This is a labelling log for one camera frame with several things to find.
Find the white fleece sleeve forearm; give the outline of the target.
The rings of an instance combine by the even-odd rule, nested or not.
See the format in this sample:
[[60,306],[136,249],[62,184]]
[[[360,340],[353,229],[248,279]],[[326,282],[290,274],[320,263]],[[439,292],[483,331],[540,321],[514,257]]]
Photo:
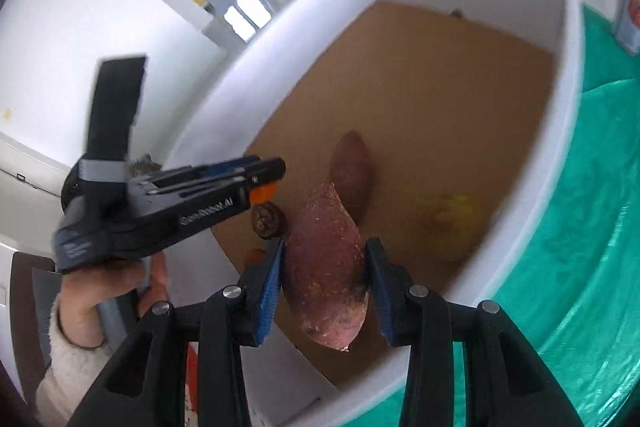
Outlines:
[[107,343],[78,347],[63,333],[58,298],[50,312],[50,364],[36,391],[36,418],[43,426],[66,426],[114,351]]

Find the person's left hand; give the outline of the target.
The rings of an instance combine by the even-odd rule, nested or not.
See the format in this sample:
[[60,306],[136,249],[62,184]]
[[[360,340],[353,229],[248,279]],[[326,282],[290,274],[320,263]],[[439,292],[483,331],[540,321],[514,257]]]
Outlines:
[[126,298],[144,282],[148,282],[148,287],[142,291],[141,297],[134,299],[136,317],[145,314],[157,301],[168,300],[166,255],[163,251],[150,257],[149,268],[145,268],[142,261],[120,260],[64,274],[52,311],[51,348],[66,345],[72,349],[93,351],[107,347],[111,351],[100,307],[116,298]]

